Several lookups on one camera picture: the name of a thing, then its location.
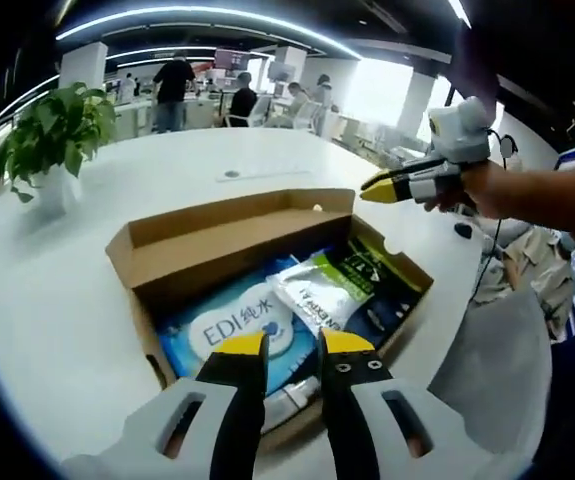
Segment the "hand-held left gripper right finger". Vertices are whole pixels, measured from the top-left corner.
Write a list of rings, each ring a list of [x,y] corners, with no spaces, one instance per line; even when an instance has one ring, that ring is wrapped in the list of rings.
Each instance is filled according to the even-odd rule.
[[[514,479],[517,459],[474,442],[463,417],[394,377],[373,345],[318,335],[322,413],[340,479]]]

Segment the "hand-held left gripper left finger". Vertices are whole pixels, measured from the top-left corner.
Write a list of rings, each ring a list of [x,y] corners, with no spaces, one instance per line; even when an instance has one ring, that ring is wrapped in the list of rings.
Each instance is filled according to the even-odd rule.
[[[61,464],[66,479],[249,479],[265,421],[269,339],[225,340],[129,415],[118,441]]]

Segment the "person's right hand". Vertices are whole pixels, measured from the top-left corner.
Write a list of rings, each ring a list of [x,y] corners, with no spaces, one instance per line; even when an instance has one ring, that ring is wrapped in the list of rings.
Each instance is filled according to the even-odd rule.
[[[473,164],[461,173],[460,187],[449,188],[425,202],[424,210],[430,212],[438,209],[445,212],[457,204],[467,204],[482,216],[499,219],[501,213],[494,203],[493,191],[489,189],[497,167],[497,164],[490,161]]]

